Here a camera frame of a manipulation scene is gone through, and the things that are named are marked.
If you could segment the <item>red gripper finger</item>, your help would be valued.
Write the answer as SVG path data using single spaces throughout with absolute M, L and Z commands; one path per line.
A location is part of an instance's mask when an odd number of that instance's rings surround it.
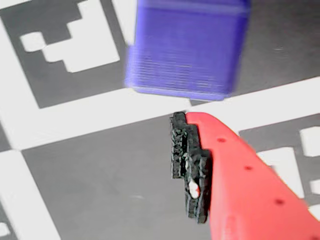
M 256 152 L 204 112 L 170 119 L 171 176 L 184 182 L 186 215 L 213 240 L 317 240 L 320 223 Z

